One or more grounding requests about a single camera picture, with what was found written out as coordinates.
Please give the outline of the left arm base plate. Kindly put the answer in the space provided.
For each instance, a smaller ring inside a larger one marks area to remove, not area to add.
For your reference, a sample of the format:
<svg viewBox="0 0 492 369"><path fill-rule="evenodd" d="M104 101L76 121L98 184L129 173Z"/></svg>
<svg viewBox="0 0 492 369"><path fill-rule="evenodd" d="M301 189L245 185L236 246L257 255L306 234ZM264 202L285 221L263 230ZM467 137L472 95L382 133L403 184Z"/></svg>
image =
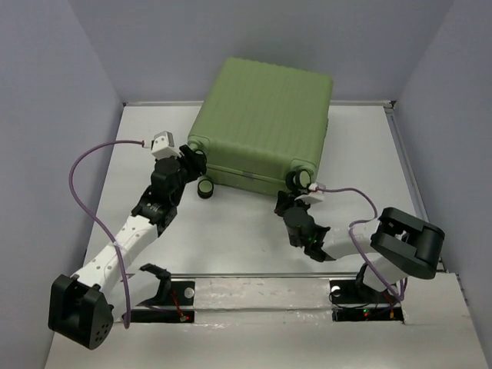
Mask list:
<svg viewBox="0 0 492 369"><path fill-rule="evenodd" d="M136 304L131 310L131 323L193 324L195 282L171 281L159 286L157 294Z"/></svg>

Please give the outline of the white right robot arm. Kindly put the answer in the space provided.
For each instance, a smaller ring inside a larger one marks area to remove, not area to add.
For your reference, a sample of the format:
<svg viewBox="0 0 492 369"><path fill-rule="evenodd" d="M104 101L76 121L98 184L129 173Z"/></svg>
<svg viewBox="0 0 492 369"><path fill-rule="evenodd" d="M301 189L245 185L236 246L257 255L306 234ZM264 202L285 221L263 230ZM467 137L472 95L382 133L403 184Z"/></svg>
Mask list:
<svg viewBox="0 0 492 369"><path fill-rule="evenodd" d="M354 282L360 300L372 301L386 292L403 301L409 278L435 277L445 240L441 228L393 207L374 210L372 218L352 221L346 228L321 226L308 211L325 192L279 191L274 212L283 219L291 246L310 259L323 263L353 254L362 257Z"/></svg>

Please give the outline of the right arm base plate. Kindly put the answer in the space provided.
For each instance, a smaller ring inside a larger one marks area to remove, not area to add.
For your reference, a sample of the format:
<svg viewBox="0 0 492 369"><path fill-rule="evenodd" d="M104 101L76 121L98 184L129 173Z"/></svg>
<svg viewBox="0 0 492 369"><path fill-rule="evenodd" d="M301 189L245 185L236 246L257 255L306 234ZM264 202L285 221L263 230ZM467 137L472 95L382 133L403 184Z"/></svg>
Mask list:
<svg viewBox="0 0 492 369"><path fill-rule="evenodd" d="M401 304L394 296L374 292L355 280L332 281L328 298L334 322L404 322Z"/></svg>

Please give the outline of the green hard-shell suitcase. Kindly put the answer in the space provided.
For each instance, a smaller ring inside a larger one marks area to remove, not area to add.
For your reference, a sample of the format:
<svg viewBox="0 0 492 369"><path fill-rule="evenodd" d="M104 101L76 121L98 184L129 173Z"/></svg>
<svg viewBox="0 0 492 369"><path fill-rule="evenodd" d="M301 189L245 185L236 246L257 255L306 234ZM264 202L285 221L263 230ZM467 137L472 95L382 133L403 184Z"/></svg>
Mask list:
<svg viewBox="0 0 492 369"><path fill-rule="evenodd" d="M227 58L188 133L214 185L275 196L289 173L317 177L333 90L330 75Z"/></svg>

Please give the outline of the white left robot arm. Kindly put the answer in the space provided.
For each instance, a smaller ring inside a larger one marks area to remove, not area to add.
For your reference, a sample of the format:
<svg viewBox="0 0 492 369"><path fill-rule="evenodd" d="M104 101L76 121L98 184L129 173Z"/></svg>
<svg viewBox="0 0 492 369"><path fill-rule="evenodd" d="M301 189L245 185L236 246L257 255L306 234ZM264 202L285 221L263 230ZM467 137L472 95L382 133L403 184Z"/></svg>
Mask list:
<svg viewBox="0 0 492 369"><path fill-rule="evenodd" d="M171 275L153 264L133 278L127 268L156 241L178 213L187 184L206 173L205 154L182 145L155 161L144 190L117 234L73 275L59 275L51 286L48 328L89 350L99 347L116 320L130 326L131 309L141 301L155 304L170 294Z"/></svg>

